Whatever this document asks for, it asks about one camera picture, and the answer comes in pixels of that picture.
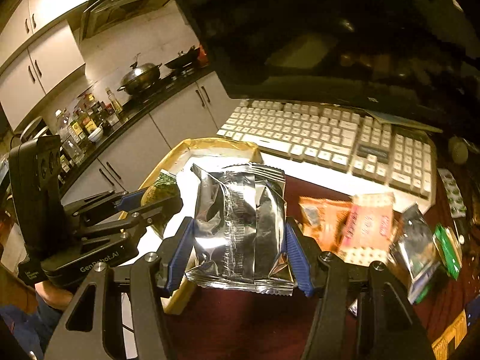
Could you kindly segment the black TCL monitor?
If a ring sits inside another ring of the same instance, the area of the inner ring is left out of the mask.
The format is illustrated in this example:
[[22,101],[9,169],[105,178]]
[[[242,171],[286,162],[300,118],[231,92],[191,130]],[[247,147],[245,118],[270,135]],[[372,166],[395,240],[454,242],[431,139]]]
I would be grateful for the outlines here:
[[176,0],[233,98],[326,102],[479,138],[479,0]]

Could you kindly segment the gold rimmed white tray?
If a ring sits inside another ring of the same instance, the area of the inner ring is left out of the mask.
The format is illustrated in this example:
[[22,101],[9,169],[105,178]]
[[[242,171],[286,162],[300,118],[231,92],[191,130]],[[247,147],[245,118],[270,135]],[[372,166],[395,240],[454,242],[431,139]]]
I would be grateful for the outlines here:
[[193,164],[199,165],[208,172],[214,172],[229,165],[248,162],[258,164],[263,162],[258,145],[221,137],[185,139],[176,145],[156,165],[141,187],[150,188],[160,172],[170,172],[176,176],[183,207],[169,220],[165,230],[159,230],[159,227],[154,224],[146,228],[146,233],[137,246],[138,256],[141,258],[148,252],[156,251],[164,239],[176,234],[185,217],[195,216],[199,178],[191,172]]

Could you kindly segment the red white cracker pack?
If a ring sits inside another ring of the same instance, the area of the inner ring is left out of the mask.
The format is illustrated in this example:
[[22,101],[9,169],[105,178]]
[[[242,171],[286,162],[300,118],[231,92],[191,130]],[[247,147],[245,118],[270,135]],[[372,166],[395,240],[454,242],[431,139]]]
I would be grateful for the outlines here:
[[362,267],[368,267],[373,261],[387,263],[394,237],[394,203],[393,193],[361,194],[352,198],[338,248],[345,263]]

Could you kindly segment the range hood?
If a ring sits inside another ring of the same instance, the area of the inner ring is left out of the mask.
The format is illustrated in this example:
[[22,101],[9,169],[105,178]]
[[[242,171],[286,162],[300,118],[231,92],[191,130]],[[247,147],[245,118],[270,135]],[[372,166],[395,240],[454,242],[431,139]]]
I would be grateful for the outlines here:
[[97,34],[136,16],[156,11],[170,0],[96,0],[80,19],[79,40]]

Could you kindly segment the silver foil snack bag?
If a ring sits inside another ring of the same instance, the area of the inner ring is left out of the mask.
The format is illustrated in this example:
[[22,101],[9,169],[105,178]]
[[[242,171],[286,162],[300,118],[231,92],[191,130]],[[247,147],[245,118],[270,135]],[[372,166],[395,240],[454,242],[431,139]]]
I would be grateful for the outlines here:
[[186,273],[203,288],[289,296],[286,175],[260,163],[209,172],[197,164],[195,265]]

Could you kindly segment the green wafer biscuit pack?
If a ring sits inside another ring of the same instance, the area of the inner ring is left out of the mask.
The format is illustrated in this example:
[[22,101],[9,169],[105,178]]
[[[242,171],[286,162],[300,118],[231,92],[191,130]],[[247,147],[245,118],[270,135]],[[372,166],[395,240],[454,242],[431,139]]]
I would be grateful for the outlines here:
[[462,268],[462,251],[455,234],[450,228],[437,223],[433,231],[433,243],[448,276],[457,281]]

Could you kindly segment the white computer keyboard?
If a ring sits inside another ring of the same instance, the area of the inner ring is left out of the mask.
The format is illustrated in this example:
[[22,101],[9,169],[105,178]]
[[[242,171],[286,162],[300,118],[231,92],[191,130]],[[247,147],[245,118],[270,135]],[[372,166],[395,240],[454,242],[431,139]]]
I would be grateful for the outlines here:
[[320,179],[350,187],[348,176],[431,200],[434,146],[425,133],[340,106],[242,100],[217,132],[264,152],[313,164]]

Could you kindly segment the silver clear snack bag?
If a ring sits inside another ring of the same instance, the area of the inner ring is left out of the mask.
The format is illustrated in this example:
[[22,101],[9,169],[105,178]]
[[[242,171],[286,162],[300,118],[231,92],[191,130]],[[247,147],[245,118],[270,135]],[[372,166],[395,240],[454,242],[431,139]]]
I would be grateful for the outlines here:
[[433,233],[416,203],[401,215],[401,233],[391,246],[391,256],[408,273],[409,302],[421,302],[440,261]]

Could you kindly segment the white small bowl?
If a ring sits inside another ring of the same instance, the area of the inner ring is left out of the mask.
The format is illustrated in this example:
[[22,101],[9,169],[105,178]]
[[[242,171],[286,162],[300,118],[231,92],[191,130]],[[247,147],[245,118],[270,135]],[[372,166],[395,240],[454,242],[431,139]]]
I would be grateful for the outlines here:
[[103,128],[102,128],[102,127],[97,127],[97,128],[95,128],[94,131],[92,131],[92,133],[89,134],[88,139],[89,139],[91,142],[96,143],[96,142],[98,142],[102,137],[103,137]]

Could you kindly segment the black frying pan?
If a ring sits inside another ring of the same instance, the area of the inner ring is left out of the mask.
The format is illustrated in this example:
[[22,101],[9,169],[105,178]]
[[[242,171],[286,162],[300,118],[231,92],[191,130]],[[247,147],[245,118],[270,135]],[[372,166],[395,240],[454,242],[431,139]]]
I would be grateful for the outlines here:
[[165,66],[171,70],[179,70],[198,60],[199,47],[192,46],[186,53],[180,53],[176,58],[167,62]]

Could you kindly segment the steel wok with lid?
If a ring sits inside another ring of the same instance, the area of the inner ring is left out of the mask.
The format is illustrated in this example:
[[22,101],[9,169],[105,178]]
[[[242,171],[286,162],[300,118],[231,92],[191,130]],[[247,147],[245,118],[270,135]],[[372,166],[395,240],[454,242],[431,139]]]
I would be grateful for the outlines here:
[[154,85],[160,79],[160,67],[162,63],[138,62],[140,54],[135,56],[134,62],[130,65],[130,71],[120,81],[118,92],[126,92],[130,96],[139,94]]

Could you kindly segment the oil bottle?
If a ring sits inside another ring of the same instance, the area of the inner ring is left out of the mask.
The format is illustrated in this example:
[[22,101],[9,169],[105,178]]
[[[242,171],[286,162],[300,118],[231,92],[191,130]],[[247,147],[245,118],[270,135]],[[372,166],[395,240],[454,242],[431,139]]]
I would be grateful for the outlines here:
[[113,94],[113,92],[108,87],[106,87],[106,95],[107,95],[110,103],[112,104],[112,106],[115,110],[115,113],[120,115],[123,112],[122,105],[119,103],[119,101],[116,99],[116,96]]

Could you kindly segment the green gold snack packet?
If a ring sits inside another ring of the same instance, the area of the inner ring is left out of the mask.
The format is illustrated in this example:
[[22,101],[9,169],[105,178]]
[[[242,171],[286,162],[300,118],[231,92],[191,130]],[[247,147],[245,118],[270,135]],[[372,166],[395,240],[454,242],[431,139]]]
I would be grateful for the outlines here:
[[[147,206],[179,194],[180,189],[176,183],[176,176],[166,170],[161,170],[153,185],[143,194],[141,206]],[[171,217],[173,214],[162,213],[153,220],[151,227],[160,238],[164,238],[164,231]]]

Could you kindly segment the pill blister pack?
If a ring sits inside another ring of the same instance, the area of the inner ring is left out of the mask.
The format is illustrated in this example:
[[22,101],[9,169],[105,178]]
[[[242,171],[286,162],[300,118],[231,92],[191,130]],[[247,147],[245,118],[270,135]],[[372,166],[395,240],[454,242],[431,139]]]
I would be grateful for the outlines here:
[[446,168],[439,168],[438,173],[446,191],[451,217],[453,219],[465,218],[467,208],[453,174]]

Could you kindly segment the clear plastic bottle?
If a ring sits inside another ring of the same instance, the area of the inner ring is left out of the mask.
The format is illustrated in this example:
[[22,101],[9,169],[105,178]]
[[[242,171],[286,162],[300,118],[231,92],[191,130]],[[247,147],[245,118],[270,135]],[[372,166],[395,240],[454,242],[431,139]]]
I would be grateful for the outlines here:
[[82,164],[85,154],[79,147],[79,137],[72,132],[72,128],[69,124],[69,118],[65,111],[55,111],[56,128],[58,135],[60,136],[62,147],[66,150],[71,160],[78,166]]

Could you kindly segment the orange snack packet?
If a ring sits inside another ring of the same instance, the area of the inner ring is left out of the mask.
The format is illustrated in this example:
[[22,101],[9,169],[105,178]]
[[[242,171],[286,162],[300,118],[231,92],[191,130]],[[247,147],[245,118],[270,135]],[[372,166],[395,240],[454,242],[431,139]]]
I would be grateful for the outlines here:
[[298,204],[302,214],[304,236],[313,238],[321,250],[337,253],[352,203],[300,197]]

